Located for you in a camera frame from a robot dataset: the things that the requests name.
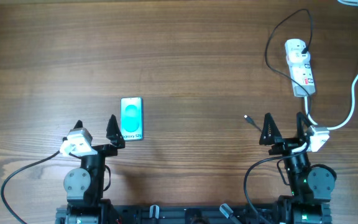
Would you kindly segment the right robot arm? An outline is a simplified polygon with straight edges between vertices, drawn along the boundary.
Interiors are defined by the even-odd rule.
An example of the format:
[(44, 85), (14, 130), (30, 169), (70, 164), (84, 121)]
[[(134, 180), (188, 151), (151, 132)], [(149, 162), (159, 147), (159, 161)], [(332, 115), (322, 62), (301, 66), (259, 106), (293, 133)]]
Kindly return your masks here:
[(270, 223), (332, 223), (331, 193), (337, 174), (324, 165), (312, 165), (308, 152), (317, 152), (329, 139), (326, 127), (312, 124), (301, 112), (296, 114), (296, 136), (284, 138), (273, 116), (267, 113), (259, 144), (270, 146), (268, 153), (284, 162), (290, 196), (280, 196), (272, 206), (272, 214), (262, 216)]

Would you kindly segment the turquoise screen smartphone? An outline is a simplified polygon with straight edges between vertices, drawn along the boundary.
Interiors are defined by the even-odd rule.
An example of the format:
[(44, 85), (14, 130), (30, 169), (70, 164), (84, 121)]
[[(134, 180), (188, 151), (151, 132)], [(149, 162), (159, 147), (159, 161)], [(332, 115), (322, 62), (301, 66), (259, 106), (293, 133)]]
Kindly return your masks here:
[(143, 139), (143, 102), (141, 97), (121, 99), (121, 133), (125, 141)]

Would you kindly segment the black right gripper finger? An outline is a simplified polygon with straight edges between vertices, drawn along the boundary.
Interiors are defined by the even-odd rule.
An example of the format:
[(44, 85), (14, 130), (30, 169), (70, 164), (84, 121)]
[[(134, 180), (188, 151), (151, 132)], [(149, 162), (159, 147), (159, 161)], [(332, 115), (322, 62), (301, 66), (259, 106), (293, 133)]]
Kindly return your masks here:
[(296, 128), (297, 128), (297, 136), (300, 139), (305, 139), (305, 132), (304, 132), (304, 126), (306, 128), (309, 128), (312, 125), (312, 123), (308, 120), (308, 118), (302, 113), (298, 112), (296, 114)]
[(270, 113), (266, 113), (264, 116), (264, 125), (261, 131), (259, 144), (267, 146), (281, 142), (283, 142), (283, 138), (272, 115)]

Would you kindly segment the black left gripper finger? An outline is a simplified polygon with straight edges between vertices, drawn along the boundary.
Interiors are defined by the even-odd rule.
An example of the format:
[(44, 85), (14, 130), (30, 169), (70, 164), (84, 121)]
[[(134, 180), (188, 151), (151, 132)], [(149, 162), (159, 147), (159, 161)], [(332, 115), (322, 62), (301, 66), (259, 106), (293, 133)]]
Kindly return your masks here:
[(106, 138), (110, 140), (110, 143), (114, 147), (118, 149), (125, 148), (125, 140), (121, 134), (121, 130), (119, 129), (116, 116), (113, 114), (108, 121), (108, 125), (106, 128)]
[[(83, 127), (83, 122), (81, 120), (78, 120), (74, 126), (74, 129), (77, 129), (77, 128), (82, 128)], [(66, 141), (67, 140), (67, 137), (63, 137), (62, 139), (63, 141)]]

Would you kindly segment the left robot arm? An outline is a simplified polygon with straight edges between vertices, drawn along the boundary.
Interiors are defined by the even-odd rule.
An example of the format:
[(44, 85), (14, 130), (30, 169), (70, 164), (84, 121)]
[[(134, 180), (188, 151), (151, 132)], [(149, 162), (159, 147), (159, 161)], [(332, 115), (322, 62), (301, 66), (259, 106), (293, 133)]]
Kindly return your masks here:
[(112, 115), (106, 128), (106, 138), (110, 143), (92, 146), (93, 137), (77, 121), (63, 138), (60, 152), (81, 160), (79, 168), (67, 173), (63, 187), (67, 193), (67, 206), (58, 208), (55, 222), (59, 224), (104, 224), (121, 223), (122, 218), (103, 193), (111, 184), (104, 185), (104, 174), (110, 172), (106, 158), (117, 156), (119, 149), (125, 148), (125, 140), (120, 132), (117, 119)]

